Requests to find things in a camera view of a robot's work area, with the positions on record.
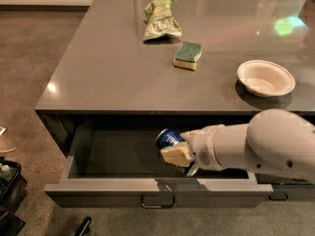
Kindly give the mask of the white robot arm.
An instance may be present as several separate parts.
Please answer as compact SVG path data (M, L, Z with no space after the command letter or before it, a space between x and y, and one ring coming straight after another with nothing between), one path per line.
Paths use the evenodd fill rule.
M166 163L186 168L245 171L315 183L315 126L281 109L264 110L249 123L207 126L178 134L163 130L156 139Z

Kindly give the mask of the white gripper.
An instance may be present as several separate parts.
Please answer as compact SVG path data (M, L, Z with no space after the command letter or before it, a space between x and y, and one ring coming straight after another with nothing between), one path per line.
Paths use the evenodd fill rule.
M215 136L222 125L207 126L201 130L183 132L180 137L189 141L189 147L166 147L160 153L166 163L181 167L188 167L194 160L203 170L223 171L224 167L219 163L215 153Z

